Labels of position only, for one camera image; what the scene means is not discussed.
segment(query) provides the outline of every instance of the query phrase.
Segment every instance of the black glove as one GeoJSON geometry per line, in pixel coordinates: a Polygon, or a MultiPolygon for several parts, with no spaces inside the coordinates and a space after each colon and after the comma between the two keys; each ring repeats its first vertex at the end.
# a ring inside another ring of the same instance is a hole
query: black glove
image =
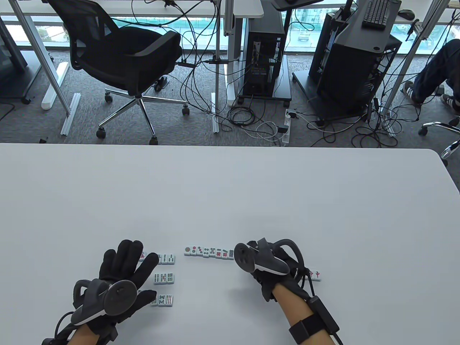
{"type": "MultiPolygon", "coordinates": [[[[130,240],[123,240],[116,252],[113,249],[106,251],[99,271],[99,279],[109,282],[130,280],[139,289],[158,265],[158,255],[150,253],[139,268],[136,269],[143,249],[144,246],[140,241],[132,242],[130,240]]],[[[156,291],[143,290],[137,295],[136,301],[131,308],[123,314],[117,316],[99,316],[88,322],[87,325],[93,333],[99,334],[101,338],[107,337],[117,323],[125,321],[155,298],[156,291]]]]}
{"type": "MultiPolygon", "coordinates": [[[[308,293],[302,289],[298,282],[294,280],[294,277],[297,273],[297,268],[299,266],[298,262],[295,261],[293,258],[291,258],[288,253],[284,251],[284,249],[278,247],[278,248],[273,248],[273,243],[268,243],[270,246],[270,249],[272,250],[272,254],[283,260],[287,265],[289,266],[291,272],[290,274],[287,274],[285,276],[280,276],[278,274],[270,273],[267,271],[260,271],[260,270],[255,270],[252,274],[255,280],[262,285],[262,296],[265,298],[265,300],[268,302],[271,299],[275,299],[273,296],[273,289],[275,288],[276,284],[282,284],[285,286],[289,291],[293,292],[294,294],[300,296],[303,299],[309,299],[310,296],[308,293]]],[[[252,248],[256,248],[257,242],[256,241],[250,241],[247,243],[248,246],[252,248]]]]}

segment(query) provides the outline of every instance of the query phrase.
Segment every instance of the keyboard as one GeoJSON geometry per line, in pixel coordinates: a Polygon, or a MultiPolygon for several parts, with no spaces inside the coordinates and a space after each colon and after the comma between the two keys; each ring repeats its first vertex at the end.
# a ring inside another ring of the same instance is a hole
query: keyboard
{"type": "Polygon", "coordinates": [[[373,0],[368,2],[362,26],[376,30],[385,30],[388,19],[388,0],[373,0]]]}

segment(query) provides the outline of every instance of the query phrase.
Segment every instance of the black mesh office chair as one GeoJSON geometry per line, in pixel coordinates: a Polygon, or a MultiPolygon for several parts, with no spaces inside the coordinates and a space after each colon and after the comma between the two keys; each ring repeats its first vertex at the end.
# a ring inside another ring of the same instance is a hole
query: black mesh office chair
{"type": "Polygon", "coordinates": [[[181,56],[178,33],[168,31],[161,35],[134,26],[119,28],[98,3],[89,0],[47,1],[61,17],[69,34],[72,67],[83,69],[103,83],[127,91],[105,89],[106,102],[112,101],[111,94],[131,99],[99,123],[98,138],[105,138],[106,123],[135,104],[141,108],[152,132],[150,145],[157,145],[158,139],[144,102],[183,104],[182,114],[189,114],[185,101],[145,95],[162,75],[172,72],[181,56]]]}

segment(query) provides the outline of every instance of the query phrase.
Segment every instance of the power strip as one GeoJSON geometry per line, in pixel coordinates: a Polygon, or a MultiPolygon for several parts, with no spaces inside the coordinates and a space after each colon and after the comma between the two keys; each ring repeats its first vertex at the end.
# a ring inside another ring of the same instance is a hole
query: power strip
{"type": "Polygon", "coordinates": [[[297,112],[294,109],[286,109],[286,114],[284,115],[284,125],[287,126],[287,132],[283,135],[283,144],[284,146],[289,145],[289,137],[291,135],[291,115],[294,114],[293,117],[296,117],[297,112]]]}

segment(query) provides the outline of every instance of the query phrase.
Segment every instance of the chair caster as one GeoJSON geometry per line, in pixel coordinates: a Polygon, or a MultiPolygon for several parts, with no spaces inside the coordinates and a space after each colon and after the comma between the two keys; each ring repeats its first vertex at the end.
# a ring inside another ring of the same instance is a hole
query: chair caster
{"type": "Polygon", "coordinates": [[[190,108],[188,105],[184,104],[184,106],[182,107],[182,115],[190,115],[190,108]]]}
{"type": "Polygon", "coordinates": [[[96,137],[99,139],[105,139],[105,129],[104,127],[100,127],[98,131],[96,132],[96,137]]]}
{"type": "Polygon", "coordinates": [[[427,128],[427,127],[422,127],[422,128],[419,130],[419,135],[421,135],[421,136],[423,136],[423,137],[424,137],[425,135],[427,135],[427,133],[428,133],[428,128],[427,128]]]}
{"type": "Polygon", "coordinates": [[[149,141],[149,145],[158,145],[157,137],[153,136],[152,139],[149,141]]]}
{"type": "Polygon", "coordinates": [[[106,92],[106,93],[105,93],[104,99],[105,99],[105,101],[106,101],[107,103],[112,103],[113,100],[114,100],[113,97],[112,97],[112,95],[111,95],[109,92],[106,92]]]}
{"type": "Polygon", "coordinates": [[[155,83],[153,83],[153,89],[155,92],[160,92],[162,89],[164,89],[168,85],[168,77],[161,77],[158,79],[155,83]]]}
{"type": "Polygon", "coordinates": [[[455,119],[449,121],[449,124],[454,127],[457,127],[459,123],[460,123],[460,116],[457,116],[455,119]]]}
{"type": "Polygon", "coordinates": [[[316,120],[314,121],[314,123],[318,128],[323,128],[326,125],[326,122],[324,122],[324,120],[316,120]]]}

